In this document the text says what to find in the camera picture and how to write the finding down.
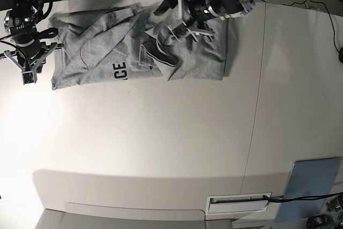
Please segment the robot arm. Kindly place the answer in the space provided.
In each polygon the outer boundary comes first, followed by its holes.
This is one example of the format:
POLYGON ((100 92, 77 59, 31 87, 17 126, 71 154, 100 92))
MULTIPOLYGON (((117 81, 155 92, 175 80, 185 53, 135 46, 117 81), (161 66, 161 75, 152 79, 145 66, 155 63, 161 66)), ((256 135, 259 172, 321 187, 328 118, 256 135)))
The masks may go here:
MULTIPOLYGON (((12 0, 12 9, 4 20, 4 28, 7 37, 13 40, 14 51, 7 53, 6 57, 24 75, 35 74, 51 50, 40 41, 56 36, 57 30, 39 33, 36 25, 50 14, 50 9, 44 9, 44 4, 52 5, 54 1, 12 0)), ((169 26, 169 31, 177 40, 187 36, 212 39, 214 33, 206 24, 208 20, 241 17, 252 11, 254 5, 254 0, 163 0, 154 14, 159 16, 170 9, 178 9, 176 21, 169 26)))
POLYGON ((36 75, 41 72, 47 56, 62 44, 47 45, 45 39, 58 35, 57 28, 38 32, 36 25, 46 19, 56 0, 13 0, 12 9, 6 14, 4 27, 7 37, 11 39, 9 46, 14 51, 5 51, 1 58, 9 59, 23 75, 25 83, 35 83, 36 75))

